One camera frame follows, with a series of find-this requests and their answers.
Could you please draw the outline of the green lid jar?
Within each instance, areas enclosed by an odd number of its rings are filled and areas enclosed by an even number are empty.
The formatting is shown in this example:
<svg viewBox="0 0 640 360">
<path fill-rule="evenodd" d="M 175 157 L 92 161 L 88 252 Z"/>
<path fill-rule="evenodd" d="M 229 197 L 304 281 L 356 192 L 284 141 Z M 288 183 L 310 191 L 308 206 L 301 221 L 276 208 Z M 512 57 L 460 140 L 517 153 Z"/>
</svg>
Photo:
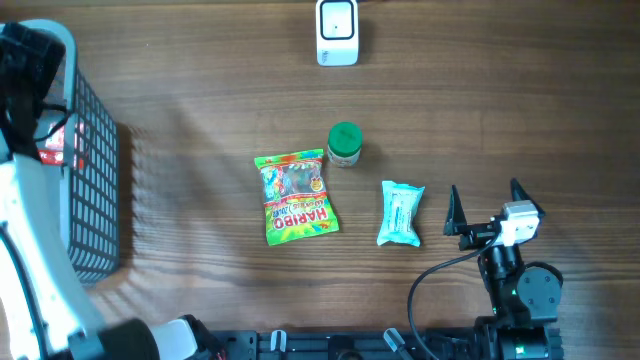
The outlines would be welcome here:
<svg viewBox="0 0 640 360">
<path fill-rule="evenodd" d="M 335 124 L 328 135 L 328 158 L 336 166 L 350 167 L 359 160 L 363 145 L 360 127 L 353 122 Z"/>
</svg>

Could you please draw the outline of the red white small packet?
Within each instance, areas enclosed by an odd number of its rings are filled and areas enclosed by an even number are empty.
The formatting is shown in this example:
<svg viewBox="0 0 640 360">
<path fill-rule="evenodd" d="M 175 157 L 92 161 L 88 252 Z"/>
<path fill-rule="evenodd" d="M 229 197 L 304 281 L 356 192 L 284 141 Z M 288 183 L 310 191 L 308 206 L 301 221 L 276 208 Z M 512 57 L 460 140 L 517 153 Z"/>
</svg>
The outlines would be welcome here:
<svg viewBox="0 0 640 360">
<path fill-rule="evenodd" d="M 77 123 L 75 129 L 78 131 L 78 134 L 74 135 L 74 148 L 80 149 L 83 143 L 81 137 L 85 133 L 85 125 L 82 122 Z M 65 128 L 62 127 L 58 129 L 51 137 L 46 139 L 45 148 L 49 150 L 62 151 L 64 149 L 64 143 Z"/>
</svg>

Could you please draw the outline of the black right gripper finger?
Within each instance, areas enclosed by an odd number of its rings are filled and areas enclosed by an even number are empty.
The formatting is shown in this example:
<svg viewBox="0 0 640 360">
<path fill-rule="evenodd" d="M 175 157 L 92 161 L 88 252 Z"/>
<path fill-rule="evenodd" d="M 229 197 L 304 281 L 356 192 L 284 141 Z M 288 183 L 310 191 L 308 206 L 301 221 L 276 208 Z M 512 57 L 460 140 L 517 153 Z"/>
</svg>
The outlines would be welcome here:
<svg viewBox="0 0 640 360">
<path fill-rule="evenodd" d="M 531 198 L 528 195 L 528 193 L 524 190 L 524 188 L 516 178 L 512 178 L 510 180 L 510 190 L 511 190 L 512 199 L 514 201 L 530 201 L 532 205 L 536 208 L 539 218 L 544 218 L 546 216 L 546 212 L 540 207 L 540 205 L 533 198 Z"/>
<path fill-rule="evenodd" d="M 467 220 L 461 199 L 455 185 L 451 186 L 449 209 L 445 219 L 443 234 L 445 236 L 462 235 L 466 231 Z"/>
</svg>

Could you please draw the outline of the teal tissue packet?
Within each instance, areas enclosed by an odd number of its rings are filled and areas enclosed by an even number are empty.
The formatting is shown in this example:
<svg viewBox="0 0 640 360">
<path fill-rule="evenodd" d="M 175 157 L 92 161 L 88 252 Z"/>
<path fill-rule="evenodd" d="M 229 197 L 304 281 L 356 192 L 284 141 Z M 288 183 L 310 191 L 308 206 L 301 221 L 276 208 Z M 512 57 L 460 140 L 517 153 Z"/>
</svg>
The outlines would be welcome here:
<svg viewBox="0 0 640 360">
<path fill-rule="evenodd" d="M 413 222 L 425 188 L 398 184 L 391 180 L 381 183 L 383 193 L 383 219 L 377 245 L 387 243 L 419 247 L 421 240 Z"/>
</svg>

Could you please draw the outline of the red Nescafe stick sachet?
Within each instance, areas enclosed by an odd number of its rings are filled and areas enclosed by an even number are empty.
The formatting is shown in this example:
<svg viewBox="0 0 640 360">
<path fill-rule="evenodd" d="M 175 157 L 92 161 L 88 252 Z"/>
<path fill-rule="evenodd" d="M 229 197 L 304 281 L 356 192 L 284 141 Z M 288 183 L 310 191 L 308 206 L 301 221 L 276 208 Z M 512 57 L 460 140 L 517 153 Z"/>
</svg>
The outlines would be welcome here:
<svg viewBox="0 0 640 360">
<path fill-rule="evenodd" d="M 42 163 L 45 165 L 62 166 L 66 164 L 62 151 L 40 150 L 39 155 Z M 75 156 L 73 160 L 73 167 L 77 169 L 83 169 L 85 167 L 84 159 L 82 157 Z"/>
</svg>

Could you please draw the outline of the green Haribo gummy bag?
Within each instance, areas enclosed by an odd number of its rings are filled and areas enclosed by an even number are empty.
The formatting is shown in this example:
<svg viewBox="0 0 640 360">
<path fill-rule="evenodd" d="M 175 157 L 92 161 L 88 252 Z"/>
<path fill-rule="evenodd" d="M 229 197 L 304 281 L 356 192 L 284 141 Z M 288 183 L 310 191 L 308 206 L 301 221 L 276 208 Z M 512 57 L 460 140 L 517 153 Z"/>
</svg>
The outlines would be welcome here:
<svg viewBox="0 0 640 360">
<path fill-rule="evenodd" d="M 322 177 L 323 159 L 321 148 L 254 159 L 270 246 L 340 229 Z"/>
</svg>

